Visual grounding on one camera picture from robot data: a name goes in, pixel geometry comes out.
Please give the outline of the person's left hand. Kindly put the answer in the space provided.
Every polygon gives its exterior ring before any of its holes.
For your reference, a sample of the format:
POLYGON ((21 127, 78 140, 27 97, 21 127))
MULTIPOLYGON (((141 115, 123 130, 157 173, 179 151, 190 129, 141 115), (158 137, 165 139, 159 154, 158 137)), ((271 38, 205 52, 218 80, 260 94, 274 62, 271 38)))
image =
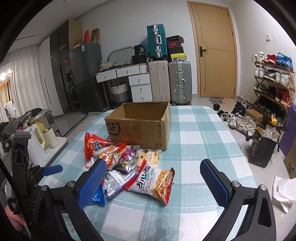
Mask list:
POLYGON ((9 206, 7 205, 5 207, 5 213, 8 217, 8 219, 10 220, 11 224, 13 225, 13 227, 15 228, 16 231, 22 232, 23 231, 23 227, 26 226, 26 222, 23 218, 22 214, 14 214, 9 206))

